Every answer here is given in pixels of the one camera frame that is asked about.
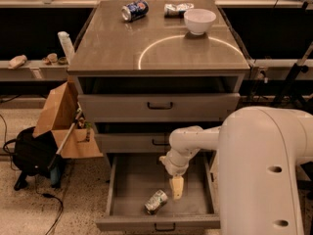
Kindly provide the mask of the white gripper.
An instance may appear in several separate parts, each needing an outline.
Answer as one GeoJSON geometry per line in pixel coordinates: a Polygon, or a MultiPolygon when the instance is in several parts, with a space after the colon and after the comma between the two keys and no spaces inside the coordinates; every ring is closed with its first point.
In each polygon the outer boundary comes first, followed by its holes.
{"type": "Polygon", "coordinates": [[[184,178],[182,175],[189,167],[189,158],[174,150],[170,150],[165,156],[160,156],[158,160],[165,166],[167,172],[173,176],[169,179],[174,200],[179,200],[183,194],[184,178]]]}

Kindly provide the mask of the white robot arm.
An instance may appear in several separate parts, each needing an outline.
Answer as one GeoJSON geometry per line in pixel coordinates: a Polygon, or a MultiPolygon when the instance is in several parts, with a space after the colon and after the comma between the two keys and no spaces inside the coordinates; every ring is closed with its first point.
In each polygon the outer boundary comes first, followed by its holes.
{"type": "Polygon", "coordinates": [[[246,107],[218,127],[174,130],[159,160],[172,176],[173,197],[201,150],[218,156],[222,235],[304,235],[295,166],[313,157],[313,116],[300,110],[246,107]]]}

